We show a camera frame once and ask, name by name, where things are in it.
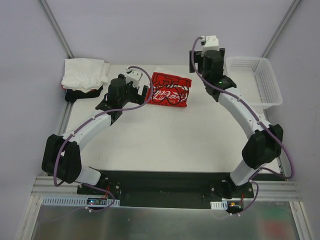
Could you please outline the white t shirt red print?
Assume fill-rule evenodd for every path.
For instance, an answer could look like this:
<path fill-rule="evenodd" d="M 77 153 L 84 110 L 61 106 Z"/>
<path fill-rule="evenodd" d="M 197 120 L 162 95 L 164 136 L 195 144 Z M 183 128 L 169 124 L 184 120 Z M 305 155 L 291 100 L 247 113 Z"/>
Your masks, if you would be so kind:
<path fill-rule="evenodd" d="M 156 67 L 151 77 L 153 84 L 149 104 L 186 108 L 192 80 L 164 67 Z"/>

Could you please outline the black t shirt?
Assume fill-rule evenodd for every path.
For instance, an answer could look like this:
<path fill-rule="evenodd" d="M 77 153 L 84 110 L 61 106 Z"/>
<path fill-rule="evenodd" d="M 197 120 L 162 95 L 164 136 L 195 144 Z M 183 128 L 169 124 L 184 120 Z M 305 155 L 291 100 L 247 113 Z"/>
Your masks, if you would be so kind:
<path fill-rule="evenodd" d="M 90 90 L 89 92 L 68 89 L 65 93 L 64 99 L 68 103 L 74 103 L 76 100 L 79 100 L 79 99 L 97 98 L 100 96 L 102 90 L 103 90 L 103 86 L 101 86 L 98 89 Z"/>

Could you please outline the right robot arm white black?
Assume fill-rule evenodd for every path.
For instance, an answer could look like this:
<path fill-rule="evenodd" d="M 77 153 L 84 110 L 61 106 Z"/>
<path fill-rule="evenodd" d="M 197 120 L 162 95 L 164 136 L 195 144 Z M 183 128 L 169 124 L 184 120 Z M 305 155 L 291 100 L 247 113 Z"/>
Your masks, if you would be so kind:
<path fill-rule="evenodd" d="M 241 126 L 247 137 L 242 149 L 242 160 L 233 170 L 225 184 L 225 192 L 237 197 L 250 178 L 266 164 L 281 154 L 283 128 L 262 119 L 243 100 L 235 82 L 224 75 L 225 49 L 189 52 L 189 71 L 196 73 L 203 81 L 206 92 L 223 106 Z"/>

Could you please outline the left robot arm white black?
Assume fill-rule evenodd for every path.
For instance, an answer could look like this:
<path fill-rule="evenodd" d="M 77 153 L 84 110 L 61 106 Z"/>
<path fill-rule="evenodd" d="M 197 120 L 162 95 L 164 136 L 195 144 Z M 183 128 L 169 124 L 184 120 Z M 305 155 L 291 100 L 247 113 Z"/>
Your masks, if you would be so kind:
<path fill-rule="evenodd" d="M 143 72 L 138 69 L 119 74 L 111 80 L 107 94 L 92 114 L 76 129 L 62 135 L 52 134 L 45 145 L 41 169 L 64 183 L 88 185 L 90 191 L 99 195 L 105 191 L 104 176 L 99 170 L 82 163 L 81 151 L 99 133 L 112 126 L 127 110 L 128 103 L 138 109 L 146 104 L 147 85 L 140 86 Z"/>

